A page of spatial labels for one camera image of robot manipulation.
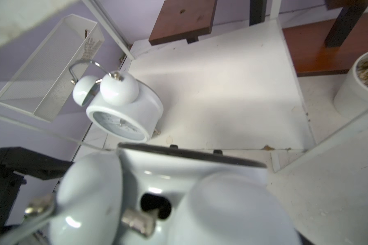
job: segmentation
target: white metal frame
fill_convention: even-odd
[[[88,7],[88,9],[97,18],[98,22],[105,28],[121,50],[131,59],[134,60],[135,57],[128,49],[128,41],[125,39],[123,34],[120,32],[116,24],[113,22],[112,18],[103,8],[102,4],[98,0],[82,0],[83,3]]]

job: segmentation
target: metal rod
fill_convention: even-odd
[[[86,64],[86,63],[90,63],[93,65],[98,66],[101,70],[103,70],[106,74],[108,74],[110,77],[113,77],[112,73],[110,73],[109,71],[105,70],[99,63],[93,61],[93,60],[77,60],[75,61],[75,63],[73,63],[70,67],[69,67],[69,73],[71,73],[72,77],[74,78],[74,82],[73,84],[76,84],[78,82],[78,78],[76,77],[74,71],[72,70],[72,68],[76,65],[79,64]]]
[[[340,47],[367,7],[368,2],[356,3],[350,7],[344,7],[324,41],[326,47]]]
[[[102,4],[98,0],[83,0],[83,3],[88,7],[88,9],[97,18],[98,22],[105,28],[121,50],[131,59],[134,60],[135,57],[129,51],[129,42],[125,40],[124,35],[120,32],[116,24],[113,22],[112,18],[103,8]]]
[[[250,26],[265,22],[267,0],[250,1]]]

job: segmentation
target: alarm clock face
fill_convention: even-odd
[[[118,135],[129,140],[143,140],[145,138],[145,135],[138,127],[118,116],[96,111],[93,113],[93,117],[99,126],[105,128],[113,135]]]

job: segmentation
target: black metal frame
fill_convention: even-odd
[[[250,0],[250,26],[265,22],[267,0]]]
[[[20,186],[26,183],[24,176],[14,171],[42,180],[55,179],[64,176],[72,163],[22,147],[0,148],[0,234],[4,232]]]
[[[368,2],[344,7],[324,41],[326,47],[340,47],[368,7]]]

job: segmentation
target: dark wood board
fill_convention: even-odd
[[[298,76],[344,74],[368,52],[368,13],[364,13],[340,47],[326,48],[334,20],[284,28],[286,43]]]
[[[210,34],[217,0],[166,0],[151,32],[151,45]]]

